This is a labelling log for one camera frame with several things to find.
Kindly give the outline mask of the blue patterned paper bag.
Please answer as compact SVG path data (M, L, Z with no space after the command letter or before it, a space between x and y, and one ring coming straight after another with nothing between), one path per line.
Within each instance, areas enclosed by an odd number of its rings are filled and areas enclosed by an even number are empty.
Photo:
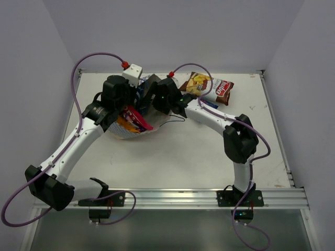
M149 81L152 79L157 80L157 82L159 82L161 79L159 78L159 76L157 76L156 74L149 74L146 75L142 78L146 78L148 77ZM123 127L121 127L117 122L114 122L109 128L108 131L117 139L120 140L127 140L127 139L132 139L132 138L136 138L138 136L141 135L145 135L151 132L155 132L157 131L161 126L163 126L164 124L171 122L171 118L174 116L177 118L177 122L184 122L185 119L181 116L176 116L174 115L171 111L170 113L168 113L167 115L164 113L161 113L157 110L154 109L152 102L150 107L145 110L145 111L141 111L141 100L138 100L136 98L135 95L135 99L134 99L134 103L133 103L133 107L137 110L137 112L139 112L142 117L145 119L145 121L147 123L149 123L150 125L153 126L153 130L149 131L146 130L145 128L143 128L142 126L140 126L139 124L137 124L136 122L132 122L130 117L124 113L124 111L122 112L122 114L120 115L121 117L125 118L132 126L134 126L140 133L132 133L127 131L126 129L124 129Z

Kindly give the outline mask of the blue white snack bag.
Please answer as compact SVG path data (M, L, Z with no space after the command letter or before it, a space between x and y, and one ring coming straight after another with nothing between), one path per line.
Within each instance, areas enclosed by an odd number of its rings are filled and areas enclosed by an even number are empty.
M146 78L141 78L138 81L137 93L136 93L136 98L138 100L143 98L145 91L149 90L149 88L150 88L148 79L149 78L146 77Z

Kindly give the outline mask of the brown cassava chips bag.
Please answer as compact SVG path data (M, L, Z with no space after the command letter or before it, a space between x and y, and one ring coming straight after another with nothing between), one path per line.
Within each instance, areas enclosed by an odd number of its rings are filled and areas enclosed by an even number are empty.
M211 78L197 72L191 72L190 77L179 87L179 90L196 96L204 95L203 99L207 101L217 102L228 106L230 91L233 87L233 82Z

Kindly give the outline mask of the dark blue chip bag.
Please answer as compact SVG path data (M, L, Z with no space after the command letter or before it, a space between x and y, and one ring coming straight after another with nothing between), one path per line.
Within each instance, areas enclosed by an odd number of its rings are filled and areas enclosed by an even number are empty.
M218 109L218 105L217 104L215 104L215 103L213 103L213 102L211 102L211 101L207 101L207 100L205 100L205 99L198 99L199 101L200 101L200 106L201 107L203 107L203 106L209 106L209 107L212 107L212 108L214 108L214 109Z

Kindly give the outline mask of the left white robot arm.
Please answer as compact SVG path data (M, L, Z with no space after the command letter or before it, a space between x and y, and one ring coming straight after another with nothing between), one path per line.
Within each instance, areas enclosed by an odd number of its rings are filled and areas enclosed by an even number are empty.
M91 200L99 206L108 201L108 185L97 178L80 181L75 186L66 181L86 150L133 101L137 82L136 78L125 74L111 75L104 81L102 92L95 95L61 146L39 167L31 165L26 169L25 176L33 196L56 211L76 200Z

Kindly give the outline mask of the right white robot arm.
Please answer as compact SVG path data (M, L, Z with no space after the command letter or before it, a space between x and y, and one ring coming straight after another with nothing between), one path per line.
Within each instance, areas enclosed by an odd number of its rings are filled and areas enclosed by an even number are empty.
M151 84L144 92L141 107L147 104L151 104L156 111L164 114L173 112L219 133L224 140L225 154L233 162L233 199L239 205L245 205L252 199L250 189L254 182L250 164L259 140L248 116L234 117L215 111L201 102L196 95L182 94L172 78Z

